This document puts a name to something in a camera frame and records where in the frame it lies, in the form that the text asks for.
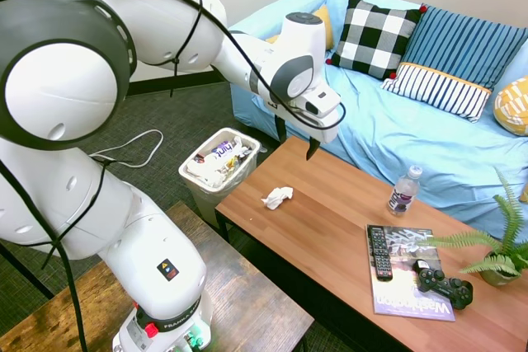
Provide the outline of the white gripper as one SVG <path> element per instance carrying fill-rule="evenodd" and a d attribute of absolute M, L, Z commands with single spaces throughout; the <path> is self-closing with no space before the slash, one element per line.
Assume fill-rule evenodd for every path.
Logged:
<path fill-rule="evenodd" d="M 286 141 L 286 123 L 303 130 L 309 137 L 309 148 L 305 156 L 306 160 L 309 161 L 318 151 L 320 143 L 331 143 L 337 137 L 338 125 L 340 124 L 339 109 L 340 104 L 337 104 L 327 115 L 317 117 L 307 110 L 275 104 L 275 126 L 278 139 Z"/>

